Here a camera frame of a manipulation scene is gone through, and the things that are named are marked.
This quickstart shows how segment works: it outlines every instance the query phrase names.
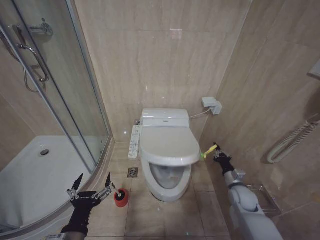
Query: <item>shower door handle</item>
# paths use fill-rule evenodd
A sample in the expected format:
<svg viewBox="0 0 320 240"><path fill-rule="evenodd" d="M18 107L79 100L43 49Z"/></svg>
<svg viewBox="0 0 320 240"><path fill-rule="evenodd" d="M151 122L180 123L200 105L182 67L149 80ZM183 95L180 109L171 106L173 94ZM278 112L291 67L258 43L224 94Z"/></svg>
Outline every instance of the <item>shower door handle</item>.
<svg viewBox="0 0 320 240"><path fill-rule="evenodd" d="M47 82L49 80L49 74L47 73L47 71L45 70L46 67L42 64L41 60L39 59L38 54L36 53L35 50L33 50L31 47L27 46L27 45L22 45L22 44L17 44L16 45L18 48L23 49L23 50L29 50L33 56L35 57L35 59L37 60L40 68L42 69L43 73L44 73L44 78L40 77L39 81L41 83Z"/></svg>

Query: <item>floor drain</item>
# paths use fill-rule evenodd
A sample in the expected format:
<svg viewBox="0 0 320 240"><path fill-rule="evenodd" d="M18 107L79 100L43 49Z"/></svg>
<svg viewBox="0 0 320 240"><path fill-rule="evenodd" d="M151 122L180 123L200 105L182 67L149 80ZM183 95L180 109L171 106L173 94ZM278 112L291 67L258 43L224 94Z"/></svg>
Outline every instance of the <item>floor drain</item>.
<svg viewBox="0 0 320 240"><path fill-rule="evenodd" d="M42 150L42 151L40 152L41 156L45 156L45 155L47 155L48 153L49 153L49 150L48 150L48 149Z"/></svg>
<svg viewBox="0 0 320 240"><path fill-rule="evenodd" d="M138 168L137 167L129 168L127 178L137 178L137 177L138 177Z"/></svg>

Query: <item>wall outlet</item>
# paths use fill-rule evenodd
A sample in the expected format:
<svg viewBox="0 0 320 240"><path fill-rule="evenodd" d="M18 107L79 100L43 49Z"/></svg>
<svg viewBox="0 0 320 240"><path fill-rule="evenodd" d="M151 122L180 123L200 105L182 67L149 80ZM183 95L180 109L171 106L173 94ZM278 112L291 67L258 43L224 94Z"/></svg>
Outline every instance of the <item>wall outlet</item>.
<svg viewBox="0 0 320 240"><path fill-rule="evenodd" d="M212 96L207 96L202 98L202 105L205 108L210 108L211 112L213 115L217 115L221 112L222 110L222 105L219 101L217 101L214 97Z"/></svg>

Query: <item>toilet lid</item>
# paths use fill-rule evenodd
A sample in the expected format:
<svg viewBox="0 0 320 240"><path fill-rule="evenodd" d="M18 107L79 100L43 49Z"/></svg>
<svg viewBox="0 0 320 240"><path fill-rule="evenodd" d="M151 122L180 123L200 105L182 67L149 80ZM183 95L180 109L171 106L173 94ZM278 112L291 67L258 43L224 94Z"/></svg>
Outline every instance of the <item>toilet lid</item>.
<svg viewBox="0 0 320 240"><path fill-rule="evenodd" d="M141 157L160 166L181 167L196 163L200 147L189 127L143 127Z"/></svg>

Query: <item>toilet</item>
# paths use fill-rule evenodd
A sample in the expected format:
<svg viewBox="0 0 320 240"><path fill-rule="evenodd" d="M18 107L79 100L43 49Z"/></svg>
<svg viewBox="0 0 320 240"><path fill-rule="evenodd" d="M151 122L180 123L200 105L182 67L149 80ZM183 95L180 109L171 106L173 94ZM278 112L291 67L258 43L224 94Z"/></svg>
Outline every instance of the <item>toilet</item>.
<svg viewBox="0 0 320 240"><path fill-rule="evenodd" d="M163 202L186 192L192 164L200 159L198 141L185 109L145 108L140 119L142 170L151 193Z"/></svg>

